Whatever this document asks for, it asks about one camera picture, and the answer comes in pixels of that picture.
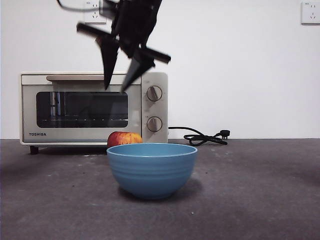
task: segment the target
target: toaster oven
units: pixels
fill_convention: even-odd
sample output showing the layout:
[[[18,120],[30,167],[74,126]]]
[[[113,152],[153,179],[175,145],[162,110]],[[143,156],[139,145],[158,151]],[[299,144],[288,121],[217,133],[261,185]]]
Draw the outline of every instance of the toaster oven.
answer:
[[[20,75],[20,143],[39,147],[107,146],[112,132],[134,132],[145,143],[168,142],[168,79],[148,72],[125,92],[125,73]]]

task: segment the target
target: oven handle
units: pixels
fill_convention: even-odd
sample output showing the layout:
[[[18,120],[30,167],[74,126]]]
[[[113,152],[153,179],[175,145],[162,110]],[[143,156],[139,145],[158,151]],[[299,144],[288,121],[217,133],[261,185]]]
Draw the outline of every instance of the oven handle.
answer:
[[[46,79],[50,82],[60,81],[103,81],[103,75],[48,75]]]

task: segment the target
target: oven glass window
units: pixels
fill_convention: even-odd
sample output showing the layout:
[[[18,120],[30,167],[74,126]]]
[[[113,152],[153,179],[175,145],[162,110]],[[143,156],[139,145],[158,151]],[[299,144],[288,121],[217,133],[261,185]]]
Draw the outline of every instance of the oven glass window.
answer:
[[[38,92],[36,124],[40,128],[125,128],[128,125],[128,95],[120,92]]]

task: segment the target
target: white wall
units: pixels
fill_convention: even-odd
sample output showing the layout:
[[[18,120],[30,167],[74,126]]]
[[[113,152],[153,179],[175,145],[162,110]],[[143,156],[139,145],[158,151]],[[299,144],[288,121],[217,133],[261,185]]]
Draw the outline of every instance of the white wall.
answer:
[[[1,17],[1,138],[18,138],[20,72],[103,66],[94,39],[76,33],[82,14],[54,0],[2,0]],[[299,0],[163,0],[148,45],[172,57],[153,70],[169,77],[170,126],[320,137],[320,25],[300,25]],[[121,53],[115,70],[128,65]]]
[[[1,4],[0,4],[0,26],[1,26]],[[2,49],[2,44],[1,44],[1,32],[0,32],[0,45],[1,45],[1,48],[0,48],[0,56],[1,56],[1,49]],[[0,100],[2,100],[2,98],[1,98],[1,76],[2,76],[2,74],[1,74],[1,69],[0,69]],[[0,138],[1,138],[1,136],[2,136],[2,134],[1,134],[1,121],[2,121],[2,118],[1,118],[1,104],[0,104]]]

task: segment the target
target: oven knob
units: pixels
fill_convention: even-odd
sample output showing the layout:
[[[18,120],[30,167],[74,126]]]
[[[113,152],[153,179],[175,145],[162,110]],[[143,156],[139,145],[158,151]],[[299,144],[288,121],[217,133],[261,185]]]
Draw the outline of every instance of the oven knob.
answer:
[[[146,95],[148,99],[150,99],[153,102],[156,102],[162,97],[161,88],[158,86],[151,86],[146,91]]]
[[[146,126],[151,132],[158,132],[162,127],[162,121],[160,118],[153,116],[146,122]]]

